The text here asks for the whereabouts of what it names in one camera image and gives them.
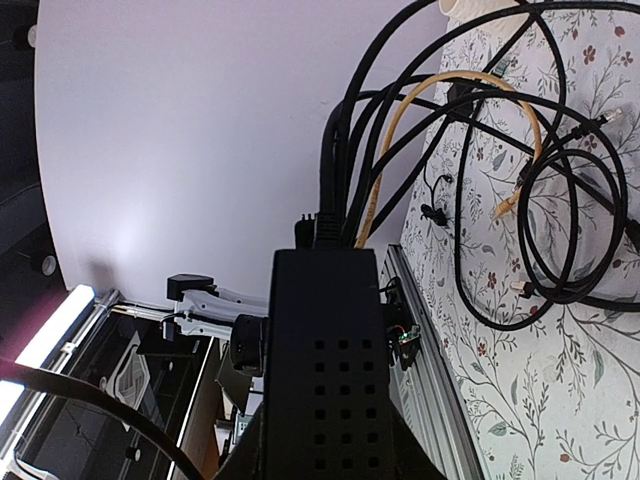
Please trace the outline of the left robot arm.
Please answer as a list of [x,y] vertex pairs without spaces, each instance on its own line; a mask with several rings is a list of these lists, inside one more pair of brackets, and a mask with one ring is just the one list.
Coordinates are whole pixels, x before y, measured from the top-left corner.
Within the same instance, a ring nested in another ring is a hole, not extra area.
[[215,284],[213,278],[176,274],[166,280],[174,311],[161,321],[163,338],[208,336],[229,342],[232,368],[245,376],[264,375],[269,301]]

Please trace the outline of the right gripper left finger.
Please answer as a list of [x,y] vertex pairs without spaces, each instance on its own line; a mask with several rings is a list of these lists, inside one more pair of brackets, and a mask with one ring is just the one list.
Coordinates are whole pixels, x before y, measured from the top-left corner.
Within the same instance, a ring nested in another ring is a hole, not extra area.
[[264,405],[260,404],[241,436],[239,443],[231,451],[214,480],[256,480],[261,479],[261,450]]

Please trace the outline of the black network switch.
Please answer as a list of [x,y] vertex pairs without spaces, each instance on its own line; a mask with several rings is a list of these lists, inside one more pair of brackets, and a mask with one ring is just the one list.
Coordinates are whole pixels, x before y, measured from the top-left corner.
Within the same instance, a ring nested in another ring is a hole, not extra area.
[[278,251],[269,319],[262,478],[393,478],[374,253]]

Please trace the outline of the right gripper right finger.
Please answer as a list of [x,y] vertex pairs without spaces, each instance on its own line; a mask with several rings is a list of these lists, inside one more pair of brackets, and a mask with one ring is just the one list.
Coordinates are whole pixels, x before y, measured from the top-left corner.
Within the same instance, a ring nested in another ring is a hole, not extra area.
[[397,480],[444,480],[411,432],[394,404],[391,405],[394,478]]

